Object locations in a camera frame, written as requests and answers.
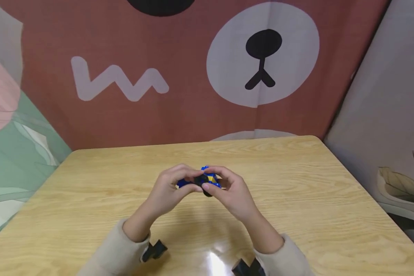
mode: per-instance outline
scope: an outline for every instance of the toy in hands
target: toy in hands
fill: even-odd
[[[204,167],[201,168],[201,170],[205,170],[207,168],[208,168],[208,166],[204,166]],[[191,184],[191,183],[192,182],[190,182],[190,181],[186,181],[185,179],[181,179],[181,180],[178,181],[177,186],[178,186],[178,188],[181,188],[182,186],[187,185],[187,184]],[[201,187],[201,185],[203,183],[211,183],[211,184],[221,188],[221,184],[219,184],[218,177],[216,176],[216,174],[206,174],[206,173],[204,173],[204,174],[202,174],[200,176],[197,176],[193,179],[193,184],[195,184],[199,187]],[[212,197],[212,195],[207,193],[204,189],[202,189],[202,191],[204,191],[205,196]]]

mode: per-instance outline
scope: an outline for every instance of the white circle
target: white circle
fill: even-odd
[[[245,45],[255,33],[272,29],[282,37],[277,52],[265,59],[264,69],[276,82],[262,81],[251,90],[245,84],[259,70],[259,60]],[[311,17],[292,5],[267,2],[231,18],[216,34],[207,54],[207,76],[221,97],[245,107],[275,102],[291,95],[308,78],[319,54],[319,33]]]
[[[224,136],[213,139],[212,141],[228,141],[228,140],[241,140],[241,139],[257,139],[257,138],[271,138],[271,137],[290,137],[296,136],[296,134],[277,131],[277,130],[246,130],[236,133],[225,134]]]

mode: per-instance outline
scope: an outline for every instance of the wooden table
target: wooden table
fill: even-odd
[[[0,233],[0,275],[74,275],[177,163],[242,175],[316,275],[414,275],[414,244],[313,136],[75,151]],[[169,251],[134,275],[231,275],[239,258],[254,258],[244,227],[203,194],[151,231]]]

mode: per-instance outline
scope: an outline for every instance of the curtain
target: curtain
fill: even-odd
[[[20,90],[11,23],[0,14],[0,230],[71,152]]]
[[[0,0],[0,225],[71,150],[323,139],[386,4]]]
[[[414,242],[414,0],[393,0],[326,144]]]

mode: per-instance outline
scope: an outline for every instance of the blue plastic piece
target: blue plastic piece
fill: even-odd
[[[201,170],[204,171],[207,168],[208,168],[208,166],[204,166],[204,167],[201,168]],[[219,188],[221,188],[221,184],[219,184],[218,177],[216,176],[216,174],[213,174],[213,173],[212,174],[206,174],[206,173],[204,173],[204,175],[206,175],[207,177],[208,176],[213,177],[213,179],[215,180],[216,183],[213,183],[213,181],[208,181],[208,182],[215,185],[215,186],[217,186],[217,187],[219,187]],[[191,183],[190,181],[186,181],[185,179],[181,179],[177,182],[177,186],[178,186],[178,188],[181,188],[182,186],[190,184],[190,183]]]

